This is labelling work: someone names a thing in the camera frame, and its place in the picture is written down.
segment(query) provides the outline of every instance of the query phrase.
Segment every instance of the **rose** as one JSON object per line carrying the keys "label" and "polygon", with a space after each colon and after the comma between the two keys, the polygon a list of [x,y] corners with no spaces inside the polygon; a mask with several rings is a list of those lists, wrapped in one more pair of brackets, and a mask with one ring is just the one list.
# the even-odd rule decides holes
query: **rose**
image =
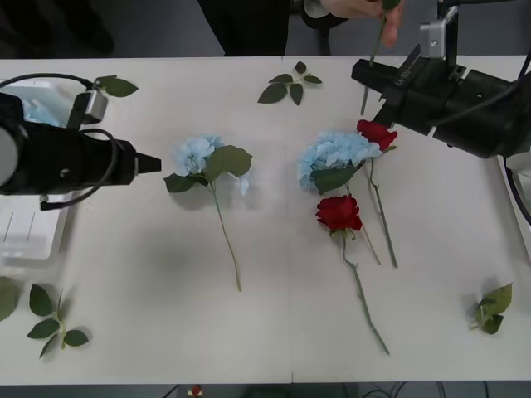
{"label": "rose", "polygon": [[351,195],[323,199],[317,208],[318,221],[330,230],[362,229],[358,203]]}
{"label": "rose", "polygon": [[385,151],[389,145],[397,138],[396,132],[390,132],[381,124],[360,120],[358,122],[358,132],[371,143],[380,145],[380,150]]}

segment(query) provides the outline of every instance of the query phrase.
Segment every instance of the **floor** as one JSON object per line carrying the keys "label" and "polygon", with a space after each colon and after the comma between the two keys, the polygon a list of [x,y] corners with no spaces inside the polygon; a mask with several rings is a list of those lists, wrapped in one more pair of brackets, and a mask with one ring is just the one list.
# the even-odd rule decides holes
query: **floor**
{"label": "floor", "polygon": [[[64,18],[51,0],[37,0],[55,31],[47,58],[102,57],[69,33]],[[416,45],[419,25],[432,20],[436,0],[407,2],[398,43],[382,54],[406,55]],[[111,57],[222,56],[223,51],[205,21],[196,0],[91,0],[114,39]],[[514,0],[497,4],[467,5],[460,9],[460,54],[525,54],[531,45],[531,2]],[[0,12],[0,27],[10,30]],[[352,20],[332,30],[331,52],[335,56],[365,56],[374,47],[378,21]],[[299,16],[290,21],[288,56],[317,56],[315,32]],[[17,53],[1,43],[0,58]]]}
{"label": "floor", "polygon": [[[528,398],[531,396],[531,382],[492,381],[488,383],[489,395],[481,382],[445,382],[444,395],[436,383],[363,384],[299,384],[299,385],[215,385],[203,386],[204,398],[361,398],[370,391],[381,389],[398,392],[397,398]],[[30,386],[0,387],[2,398],[163,398],[173,386]],[[180,386],[166,398],[185,398],[191,386]],[[372,398],[386,398],[382,392],[370,395]]]}
{"label": "floor", "polygon": [[[382,54],[407,54],[417,43],[418,26],[429,20],[435,0],[406,0],[407,10],[395,47]],[[44,57],[102,57],[90,46],[79,43],[66,29],[62,15],[50,0],[39,0],[42,11],[54,27],[54,44]],[[183,57],[222,56],[216,38],[204,20],[195,0],[92,0],[114,39],[112,57]],[[531,45],[531,1],[464,6],[460,15],[460,54],[515,55],[524,54]],[[0,13],[0,27],[10,30]],[[378,23],[357,20],[332,30],[331,52],[334,56],[365,56],[373,49]],[[315,32],[298,16],[290,20],[288,56],[317,56]],[[0,58],[13,58],[17,52],[0,42]],[[172,398],[187,396],[190,386],[181,386]],[[330,384],[289,386],[204,386],[206,398],[359,398],[375,388],[397,390],[393,383]],[[481,382],[446,382],[449,398],[483,398]],[[172,386],[9,386],[0,387],[2,398],[163,398]],[[490,398],[524,398],[531,396],[531,382],[490,382]],[[374,396],[385,398],[382,393]],[[444,396],[436,383],[407,383],[399,398],[431,398]]]}

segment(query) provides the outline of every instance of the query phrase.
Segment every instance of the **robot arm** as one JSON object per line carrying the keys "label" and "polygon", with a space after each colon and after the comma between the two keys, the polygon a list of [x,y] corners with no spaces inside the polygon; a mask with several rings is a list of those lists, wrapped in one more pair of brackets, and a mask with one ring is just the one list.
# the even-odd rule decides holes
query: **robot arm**
{"label": "robot arm", "polygon": [[[0,194],[40,195],[41,210],[54,210],[79,203],[104,185],[129,185],[137,174],[161,171],[160,159],[137,153],[131,143],[102,129],[80,130],[82,124],[100,122],[107,106],[98,88],[86,81],[81,83],[87,91],[76,97],[66,128],[25,121],[20,99],[0,94]],[[109,140],[88,133],[101,133]],[[87,188],[69,202],[47,201],[49,194]]]}

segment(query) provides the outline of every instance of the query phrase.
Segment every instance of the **green stem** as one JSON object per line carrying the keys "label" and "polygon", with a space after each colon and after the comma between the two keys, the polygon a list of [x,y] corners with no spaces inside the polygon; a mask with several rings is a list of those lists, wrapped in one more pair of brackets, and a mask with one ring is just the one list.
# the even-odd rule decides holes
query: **green stem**
{"label": "green stem", "polygon": [[[368,62],[368,65],[372,68],[374,65],[374,58],[376,58],[376,54],[378,53],[378,50],[380,49],[380,43],[382,42],[382,34],[383,34],[383,28],[385,27],[385,24],[387,22],[387,19],[385,16],[382,18],[382,25],[380,26],[380,32],[378,33],[378,40],[376,41],[376,46],[374,47],[374,51],[371,54],[371,59]],[[367,106],[367,99],[368,99],[368,87],[365,86],[365,91],[363,92],[363,102],[362,102],[362,111],[361,115],[365,114],[365,107]]]}
{"label": "green stem", "polygon": [[380,262],[380,259],[378,258],[378,255],[376,254],[376,250],[374,249],[373,243],[371,242],[371,238],[368,237],[367,228],[365,226],[362,226],[363,232],[365,232],[365,236],[367,237],[368,245],[371,246],[371,250],[373,251],[374,258],[376,259],[378,265],[382,265]]}
{"label": "green stem", "polygon": [[363,311],[365,312],[365,318],[367,319],[368,326],[373,331],[374,336],[376,337],[376,339],[380,342],[380,345],[382,346],[383,351],[385,351],[385,353],[390,356],[391,353],[387,349],[387,346],[385,345],[385,342],[383,342],[383,339],[380,336],[380,333],[378,333],[378,330],[376,329],[376,327],[373,324],[373,321],[371,320],[371,314],[368,311],[367,300],[365,299],[365,294],[363,293],[362,281],[359,278],[358,269],[356,268],[356,265],[352,264],[350,261],[347,260],[347,257],[345,256],[345,250],[346,249],[347,249],[347,241],[343,237],[343,260],[345,261],[345,263],[347,263],[347,265],[350,267],[350,269],[354,272],[354,277],[356,278],[356,283],[358,284],[359,297],[362,300]]}
{"label": "green stem", "polygon": [[387,220],[385,218],[385,213],[383,212],[382,198],[380,197],[380,187],[374,183],[373,173],[374,173],[374,158],[371,158],[371,173],[369,175],[369,183],[373,186],[374,192],[376,193],[378,207],[380,208],[380,217],[382,218],[382,221],[383,221],[383,229],[385,232],[385,237],[387,239],[387,247],[389,248],[389,254],[391,255],[392,266],[394,268],[398,268],[397,257],[395,256],[395,250],[392,247],[391,234],[389,233],[389,227],[387,226]]}
{"label": "green stem", "polygon": [[227,244],[229,245],[229,250],[231,251],[232,260],[234,261],[234,270],[236,272],[236,284],[238,286],[238,291],[241,292],[240,270],[238,269],[238,261],[236,260],[236,256],[234,255],[234,250],[232,249],[231,242],[229,241],[229,237],[227,236],[227,232],[225,231],[225,224],[223,223],[222,211],[219,208],[219,202],[217,201],[217,195],[216,195],[216,187],[214,186],[214,184],[212,184],[212,195],[214,196],[214,202],[216,203],[217,214],[219,215],[219,221],[222,223],[223,235],[225,236],[225,240],[227,241]]}

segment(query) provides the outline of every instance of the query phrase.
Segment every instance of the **leaf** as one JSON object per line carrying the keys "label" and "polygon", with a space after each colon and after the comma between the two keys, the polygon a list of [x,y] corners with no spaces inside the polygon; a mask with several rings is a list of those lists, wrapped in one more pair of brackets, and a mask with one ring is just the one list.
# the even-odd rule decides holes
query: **leaf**
{"label": "leaf", "polygon": [[164,178],[166,182],[166,189],[169,193],[179,193],[185,192],[195,184],[201,184],[204,187],[208,185],[207,180],[204,177],[200,176],[178,176],[177,174],[172,174]]}
{"label": "leaf", "polygon": [[329,170],[314,170],[310,176],[319,189],[319,194],[323,195],[346,184],[355,172],[354,167],[330,168]]}
{"label": "leaf", "polygon": [[301,84],[295,83],[290,86],[290,97],[297,106],[302,101],[302,95],[304,94],[304,88]]}
{"label": "leaf", "polygon": [[302,75],[306,72],[306,64],[304,62],[297,62],[297,65],[295,65],[295,70],[299,75]]}
{"label": "leaf", "polygon": [[394,151],[397,147],[395,147],[394,145],[389,145],[386,149],[384,149],[382,152],[383,153],[387,153],[387,152],[391,152],[391,151]]}
{"label": "leaf", "polygon": [[275,78],[271,79],[269,81],[270,83],[293,83],[293,77],[291,75],[288,75],[287,73],[284,73],[283,75],[278,75]]}
{"label": "leaf", "polygon": [[89,338],[81,330],[69,330],[66,332],[63,342],[71,347],[79,347],[89,342]]}
{"label": "leaf", "polygon": [[241,177],[251,168],[252,156],[244,149],[226,145],[217,148],[207,160],[207,175],[212,181],[229,172],[235,177]]}
{"label": "leaf", "polygon": [[30,292],[30,309],[39,317],[47,317],[53,312],[48,293],[38,284],[34,284]]}
{"label": "leaf", "polygon": [[15,311],[18,301],[18,287],[11,278],[0,278],[0,322]]}
{"label": "leaf", "polygon": [[27,336],[29,338],[47,338],[57,332],[57,329],[59,329],[59,322],[54,318],[48,318],[35,325]]}
{"label": "leaf", "polygon": [[288,88],[281,83],[274,83],[267,87],[258,99],[258,104],[275,104],[282,101],[288,94]]}
{"label": "leaf", "polygon": [[319,77],[312,75],[305,76],[304,81],[307,81],[308,83],[312,83],[314,85],[320,85],[323,83]]}
{"label": "leaf", "polygon": [[504,312],[513,298],[513,284],[508,284],[502,288],[496,289],[489,294],[486,294],[484,299],[492,299],[494,303],[486,304],[483,306],[484,315],[487,318],[492,317],[493,315],[500,315]]}
{"label": "leaf", "polygon": [[503,320],[503,315],[493,315],[491,319],[485,322],[485,324],[481,327],[481,330],[491,335],[496,334]]}
{"label": "leaf", "polygon": [[57,333],[54,334],[54,335],[50,338],[50,340],[48,340],[48,341],[46,342],[46,344],[45,344],[44,347],[42,348],[41,355],[39,356],[39,359],[41,359],[42,356],[43,356],[44,354],[46,354],[46,350],[47,350],[48,347],[50,346],[51,342],[53,342],[53,341],[56,339],[56,337],[57,337]]}
{"label": "leaf", "polygon": [[139,88],[133,83],[128,82],[127,80],[119,79],[114,76],[102,76],[96,79],[100,88],[105,90],[108,95],[114,97],[127,97],[132,95]]}
{"label": "leaf", "polygon": [[383,11],[391,11],[393,8],[396,8],[398,4],[400,4],[400,0],[383,0]]}

